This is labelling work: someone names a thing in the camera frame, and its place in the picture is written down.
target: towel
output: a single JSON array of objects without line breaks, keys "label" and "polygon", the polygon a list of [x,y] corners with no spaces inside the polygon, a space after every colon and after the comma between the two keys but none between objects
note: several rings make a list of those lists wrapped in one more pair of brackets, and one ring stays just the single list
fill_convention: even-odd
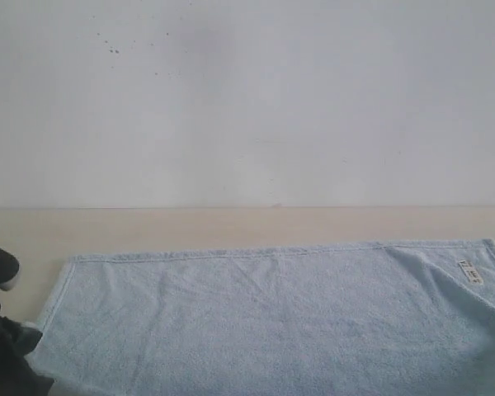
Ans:
[{"label": "towel", "polygon": [[495,396],[495,242],[77,256],[38,325],[56,395]]}]

